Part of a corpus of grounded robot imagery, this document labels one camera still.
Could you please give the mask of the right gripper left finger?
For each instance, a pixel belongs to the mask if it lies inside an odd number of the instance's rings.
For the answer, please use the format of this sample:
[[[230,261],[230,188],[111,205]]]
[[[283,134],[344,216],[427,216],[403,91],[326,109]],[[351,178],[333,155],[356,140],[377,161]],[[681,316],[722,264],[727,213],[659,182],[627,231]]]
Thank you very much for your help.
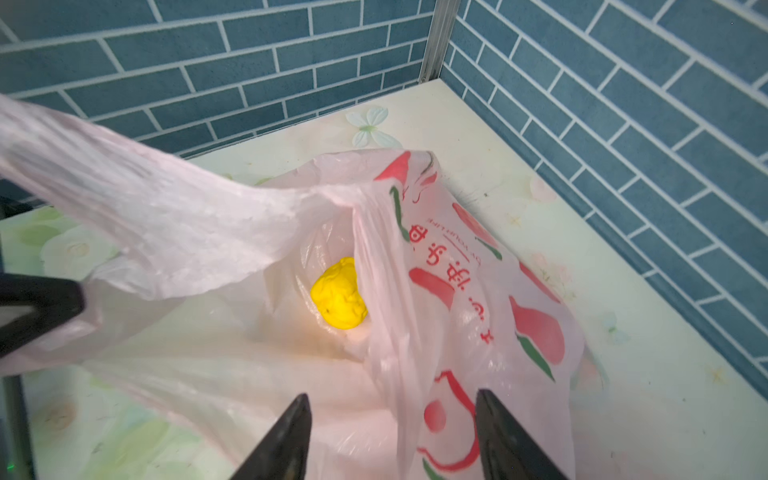
[[[302,393],[290,403],[230,479],[304,479],[311,429],[312,413],[309,396]]]

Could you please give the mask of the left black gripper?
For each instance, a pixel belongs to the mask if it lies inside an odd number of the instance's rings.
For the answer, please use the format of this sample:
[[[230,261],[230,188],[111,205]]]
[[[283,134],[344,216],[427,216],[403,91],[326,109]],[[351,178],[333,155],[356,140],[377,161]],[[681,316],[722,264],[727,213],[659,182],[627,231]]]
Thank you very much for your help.
[[[1,274],[1,356],[5,357],[84,311],[78,282]]]

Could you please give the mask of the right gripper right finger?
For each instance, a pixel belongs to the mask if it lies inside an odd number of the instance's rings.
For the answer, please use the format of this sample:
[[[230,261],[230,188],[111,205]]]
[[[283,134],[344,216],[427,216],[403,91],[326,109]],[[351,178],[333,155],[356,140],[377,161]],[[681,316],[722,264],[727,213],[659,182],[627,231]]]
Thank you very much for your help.
[[[475,406],[486,480],[567,479],[491,390],[480,389]]]

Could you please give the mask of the yellow fake lemon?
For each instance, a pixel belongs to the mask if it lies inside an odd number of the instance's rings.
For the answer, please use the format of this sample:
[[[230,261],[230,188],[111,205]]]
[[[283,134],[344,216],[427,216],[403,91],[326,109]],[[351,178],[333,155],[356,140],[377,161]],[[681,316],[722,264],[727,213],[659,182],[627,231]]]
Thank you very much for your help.
[[[353,257],[344,257],[329,267],[313,284],[310,298],[325,322],[339,330],[356,328],[368,316]]]

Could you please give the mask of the pink plastic bag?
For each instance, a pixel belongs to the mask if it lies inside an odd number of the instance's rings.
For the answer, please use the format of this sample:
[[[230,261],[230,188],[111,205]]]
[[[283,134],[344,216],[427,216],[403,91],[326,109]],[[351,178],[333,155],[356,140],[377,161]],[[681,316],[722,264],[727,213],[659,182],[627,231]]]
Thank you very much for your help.
[[[310,479],[481,479],[491,390],[567,477],[567,306],[462,207],[435,155],[319,156],[243,185],[107,128],[1,101],[1,173],[107,242],[84,311],[15,352],[80,363],[240,459],[309,396]],[[328,325],[315,281],[353,257],[368,316]]]

